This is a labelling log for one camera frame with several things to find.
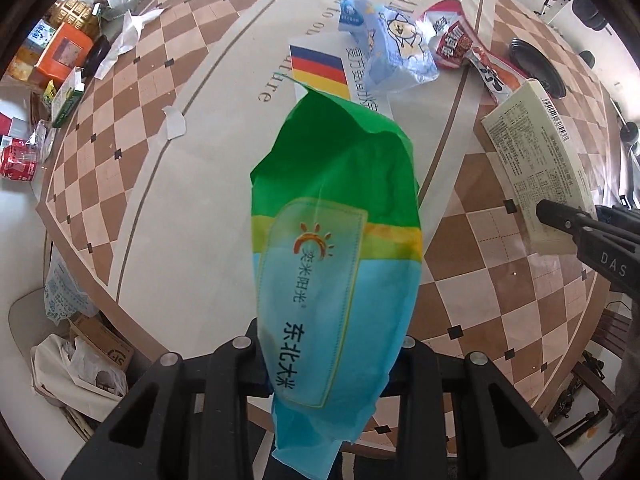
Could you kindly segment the light blue snack bag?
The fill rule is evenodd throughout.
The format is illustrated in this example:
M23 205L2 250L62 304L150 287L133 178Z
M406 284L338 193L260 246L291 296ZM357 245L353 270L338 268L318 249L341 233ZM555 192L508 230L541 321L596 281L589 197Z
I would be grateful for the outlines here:
M370 93L404 91L438 77L428 18L415 20L369 0L340 0L340 10L338 29L349 32L363 52L363 83Z

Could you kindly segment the brown cardboard box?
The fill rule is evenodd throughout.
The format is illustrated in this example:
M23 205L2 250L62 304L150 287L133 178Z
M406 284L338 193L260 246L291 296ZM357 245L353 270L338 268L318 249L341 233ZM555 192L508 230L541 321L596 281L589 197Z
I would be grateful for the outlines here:
M134 348L104 325L98 314L88 318L78 313L70 318L70 333L73 337L80 337L123 372L128 370Z

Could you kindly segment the black round lid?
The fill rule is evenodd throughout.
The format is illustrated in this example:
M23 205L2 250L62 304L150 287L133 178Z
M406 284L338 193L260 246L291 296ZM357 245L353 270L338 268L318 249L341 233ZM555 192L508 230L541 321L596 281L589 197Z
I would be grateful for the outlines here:
M567 88L551 61L532 44L513 38L508 47L510 61L529 78L537 79L553 99L563 99Z

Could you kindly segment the torn white paper scrap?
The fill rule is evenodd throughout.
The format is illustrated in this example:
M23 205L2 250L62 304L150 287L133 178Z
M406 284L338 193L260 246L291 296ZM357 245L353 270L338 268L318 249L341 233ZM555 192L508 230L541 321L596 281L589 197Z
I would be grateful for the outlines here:
M186 118L177 107L167 105L163 107L165 114L166 138L168 141L180 138L186 134Z

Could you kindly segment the green white small carton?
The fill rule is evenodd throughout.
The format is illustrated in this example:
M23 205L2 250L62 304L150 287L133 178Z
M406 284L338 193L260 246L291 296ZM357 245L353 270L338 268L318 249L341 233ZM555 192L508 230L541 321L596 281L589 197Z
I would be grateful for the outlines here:
M52 100L51 126L53 128L61 128L65 125L84 93L85 84L82 81L82 69L75 67L70 71Z

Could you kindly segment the red soda can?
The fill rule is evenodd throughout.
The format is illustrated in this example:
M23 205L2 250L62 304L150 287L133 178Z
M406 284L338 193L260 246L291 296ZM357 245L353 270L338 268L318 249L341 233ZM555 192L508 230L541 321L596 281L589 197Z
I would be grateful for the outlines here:
M35 175L39 152L32 144L12 144L2 150L0 174L3 179L29 182Z

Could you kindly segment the cream printed box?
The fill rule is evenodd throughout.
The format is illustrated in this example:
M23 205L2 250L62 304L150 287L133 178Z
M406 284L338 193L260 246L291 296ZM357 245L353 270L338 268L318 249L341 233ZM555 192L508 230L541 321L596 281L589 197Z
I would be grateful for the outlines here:
M570 134L540 82L529 79L485 118L482 125L515 193L533 251L574 255L570 234L541 223L541 200L593 214L589 182Z

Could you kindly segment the orange box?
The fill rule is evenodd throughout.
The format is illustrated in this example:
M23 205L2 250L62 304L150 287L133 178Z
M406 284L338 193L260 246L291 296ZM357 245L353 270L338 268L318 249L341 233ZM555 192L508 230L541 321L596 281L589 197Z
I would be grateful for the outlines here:
M89 36L73 25L63 23L43 50L35 69L62 84L75 67L84 64L92 46Z

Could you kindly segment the crumpled white paper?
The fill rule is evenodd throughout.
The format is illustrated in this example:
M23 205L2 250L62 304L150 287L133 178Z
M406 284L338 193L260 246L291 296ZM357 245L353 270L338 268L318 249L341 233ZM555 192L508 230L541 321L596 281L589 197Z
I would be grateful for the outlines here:
M163 8L154 8L140 15L132 15L130 11L127 11L122 21L122 31L111 44L110 50L96 69L94 78L104 79L118 58L131 51L138 44L145 26L159 18L163 12Z

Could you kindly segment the striped flag paper package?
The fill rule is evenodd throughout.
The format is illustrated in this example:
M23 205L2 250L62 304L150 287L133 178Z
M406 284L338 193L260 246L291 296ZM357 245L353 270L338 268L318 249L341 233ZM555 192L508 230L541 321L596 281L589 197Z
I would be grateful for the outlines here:
M372 96L364 85L366 59L348 32L290 40L291 75L306 87L367 107L392 119L386 96Z

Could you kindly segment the green blue rice bag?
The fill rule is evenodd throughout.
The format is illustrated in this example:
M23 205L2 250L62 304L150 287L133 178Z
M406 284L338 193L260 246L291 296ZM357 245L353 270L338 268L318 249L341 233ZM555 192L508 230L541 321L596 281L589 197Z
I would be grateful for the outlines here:
M273 455L324 479L374 414L416 303L412 144L390 118L308 89L250 180Z

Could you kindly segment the red white snack wrapper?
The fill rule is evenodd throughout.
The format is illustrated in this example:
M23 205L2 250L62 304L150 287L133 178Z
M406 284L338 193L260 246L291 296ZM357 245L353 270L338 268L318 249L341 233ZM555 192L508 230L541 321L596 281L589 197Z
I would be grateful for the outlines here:
M470 64L496 104L502 104L527 80L515 66L485 47L466 19L459 0L439 1L426 9L420 19L433 26L434 36L428 45L436 65L456 70Z

